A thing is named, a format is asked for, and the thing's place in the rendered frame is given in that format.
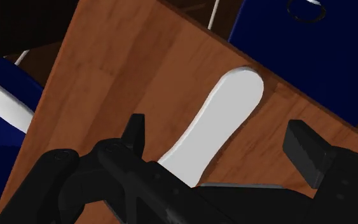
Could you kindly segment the white flat spatula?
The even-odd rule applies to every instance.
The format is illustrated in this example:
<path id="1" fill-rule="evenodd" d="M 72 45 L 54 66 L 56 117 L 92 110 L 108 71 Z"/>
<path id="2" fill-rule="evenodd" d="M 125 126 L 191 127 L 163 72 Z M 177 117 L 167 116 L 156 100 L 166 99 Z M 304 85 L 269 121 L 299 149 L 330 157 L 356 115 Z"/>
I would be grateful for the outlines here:
<path id="1" fill-rule="evenodd" d="M 188 186 L 196 186 L 216 153 L 255 110 L 263 90 L 263 80 L 253 69 L 228 71 L 158 163 Z"/>

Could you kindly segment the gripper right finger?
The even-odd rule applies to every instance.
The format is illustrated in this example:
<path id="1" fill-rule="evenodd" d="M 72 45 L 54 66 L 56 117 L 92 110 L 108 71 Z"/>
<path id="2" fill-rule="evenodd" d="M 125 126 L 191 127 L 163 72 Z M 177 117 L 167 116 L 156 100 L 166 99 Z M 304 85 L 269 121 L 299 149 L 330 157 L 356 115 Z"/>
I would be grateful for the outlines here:
<path id="1" fill-rule="evenodd" d="M 283 151 L 316 189 L 302 224 L 358 224 L 358 153 L 333 146 L 302 120 L 289 120 Z"/>

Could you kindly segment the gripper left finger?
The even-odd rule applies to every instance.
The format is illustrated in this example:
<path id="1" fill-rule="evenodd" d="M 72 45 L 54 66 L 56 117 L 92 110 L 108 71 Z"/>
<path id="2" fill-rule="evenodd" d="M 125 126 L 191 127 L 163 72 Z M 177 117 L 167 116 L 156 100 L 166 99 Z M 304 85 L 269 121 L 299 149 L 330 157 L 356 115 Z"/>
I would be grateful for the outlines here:
<path id="1" fill-rule="evenodd" d="M 75 224 L 104 201 L 120 224 L 235 224 L 159 163 L 142 159 L 145 118 L 130 117 L 120 138 L 86 155 L 42 154 L 0 213 L 0 224 Z"/>

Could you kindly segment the brown wooden table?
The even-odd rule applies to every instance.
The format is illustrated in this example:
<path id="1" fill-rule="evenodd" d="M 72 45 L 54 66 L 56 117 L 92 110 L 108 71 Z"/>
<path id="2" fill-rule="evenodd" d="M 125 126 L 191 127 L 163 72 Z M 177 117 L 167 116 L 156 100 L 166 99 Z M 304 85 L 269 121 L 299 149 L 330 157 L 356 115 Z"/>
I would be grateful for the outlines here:
<path id="1" fill-rule="evenodd" d="M 358 130 L 202 27 L 166 0 L 79 0 L 24 143 L 0 199 L 0 213 L 40 156 L 84 155 L 145 118 L 142 159 L 156 162 L 177 141 L 230 69 L 248 66 L 264 84 L 261 102 L 228 138 L 203 181 L 275 181 L 284 198 L 255 200 L 213 190 L 207 201 L 235 224 L 289 224 L 308 187 L 286 157 L 287 123 L 303 119 L 333 144 L 358 152 Z M 120 224 L 105 203 L 87 204 L 75 224 Z"/>

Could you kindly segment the blue robot stand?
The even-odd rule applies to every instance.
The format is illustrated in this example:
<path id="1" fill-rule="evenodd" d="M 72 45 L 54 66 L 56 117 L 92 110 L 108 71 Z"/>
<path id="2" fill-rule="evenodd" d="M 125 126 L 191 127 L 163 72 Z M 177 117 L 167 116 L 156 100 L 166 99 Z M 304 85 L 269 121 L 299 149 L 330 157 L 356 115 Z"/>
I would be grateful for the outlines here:
<path id="1" fill-rule="evenodd" d="M 244 0 L 229 41 L 358 125 L 358 0 Z"/>

